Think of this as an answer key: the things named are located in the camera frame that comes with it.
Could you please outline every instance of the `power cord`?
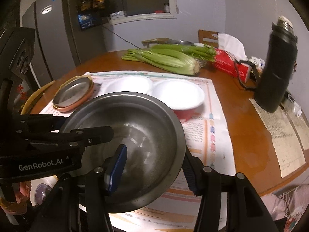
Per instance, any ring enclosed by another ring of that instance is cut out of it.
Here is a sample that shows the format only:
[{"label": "power cord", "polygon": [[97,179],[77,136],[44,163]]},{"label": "power cord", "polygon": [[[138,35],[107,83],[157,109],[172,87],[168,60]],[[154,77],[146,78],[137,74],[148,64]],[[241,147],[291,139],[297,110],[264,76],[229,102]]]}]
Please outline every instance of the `power cord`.
[{"label": "power cord", "polygon": [[121,36],[119,36],[118,34],[116,34],[115,32],[111,31],[109,28],[105,27],[104,25],[102,25],[102,26],[103,26],[103,28],[105,28],[105,29],[107,29],[108,31],[110,31],[110,32],[112,32],[113,34],[115,34],[117,37],[121,38],[122,40],[126,41],[127,43],[132,44],[134,47],[140,49],[140,47],[136,46],[135,44],[133,44],[133,43],[127,41],[127,40],[125,40],[124,38],[122,38]]}]

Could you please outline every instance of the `refrigerator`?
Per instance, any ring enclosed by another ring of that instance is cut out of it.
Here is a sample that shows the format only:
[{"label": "refrigerator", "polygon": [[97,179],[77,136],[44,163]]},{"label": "refrigerator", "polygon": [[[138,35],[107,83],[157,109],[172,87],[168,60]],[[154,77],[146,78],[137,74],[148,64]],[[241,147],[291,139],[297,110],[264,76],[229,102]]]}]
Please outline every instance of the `refrigerator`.
[{"label": "refrigerator", "polygon": [[23,15],[23,27],[36,29],[31,70],[40,87],[106,52],[102,27],[82,30],[79,14],[78,0],[36,0]]}]

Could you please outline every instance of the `dining table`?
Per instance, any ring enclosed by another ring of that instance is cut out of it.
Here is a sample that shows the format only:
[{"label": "dining table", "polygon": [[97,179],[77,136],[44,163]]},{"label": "dining table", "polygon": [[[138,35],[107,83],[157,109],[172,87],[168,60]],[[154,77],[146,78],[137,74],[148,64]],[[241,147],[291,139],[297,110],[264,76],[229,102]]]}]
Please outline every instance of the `dining table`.
[{"label": "dining table", "polygon": [[[124,54],[125,51],[108,52],[77,66],[46,90],[31,114],[39,114],[64,82],[85,72],[167,72],[147,63],[122,60]],[[244,173],[260,196],[284,187],[309,167],[309,150],[306,150],[303,151],[305,164],[282,178],[271,134],[249,100],[253,98],[253,92],[244,90],[236,78],[212,68],[211,65],[201,68],[196,76],[212,80],[228,125],[236,172]],[[248,81],[247,84],[253,85],[253,81]]]}]

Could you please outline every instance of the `water bottle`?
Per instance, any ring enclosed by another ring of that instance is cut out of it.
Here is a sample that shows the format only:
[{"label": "water bottle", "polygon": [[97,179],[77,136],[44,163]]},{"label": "water bottle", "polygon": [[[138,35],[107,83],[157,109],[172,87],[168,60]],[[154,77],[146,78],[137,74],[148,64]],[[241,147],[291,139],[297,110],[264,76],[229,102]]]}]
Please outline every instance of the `water bottle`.
[{"label": "water bottle", "polygon": [[297,57],[297,37],[292,23],[279,16],[272,24],[265,68],[254,92],[254,99],[264,110],[273,113],[289,85]]}]

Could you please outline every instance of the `tissue box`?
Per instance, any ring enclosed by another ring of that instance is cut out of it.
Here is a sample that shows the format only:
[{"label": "tissue box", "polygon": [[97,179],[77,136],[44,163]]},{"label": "tissue box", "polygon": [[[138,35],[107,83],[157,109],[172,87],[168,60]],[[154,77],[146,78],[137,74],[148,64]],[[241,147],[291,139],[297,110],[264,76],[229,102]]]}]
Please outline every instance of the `tissue box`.
[{"label": "tissue box", "polygon": [[127,16],[127,12],[125,10],[118,11],[118,12],[110,14],[111,20],[115,20],[115,19],[118,19],[118,18],[124,18],[126,16]]},{"label": "tissue box", "polygon": [[[237,78],[237,71],[234,66],[234,60],[236,58],[233,54],[224,50],[216,49],[216,56],[214,59],[214,66],[216,69]],[[236,66],[238,68],[241,81],[246,83],[250,76],[251,66],[248,64],[236,64]]]}]

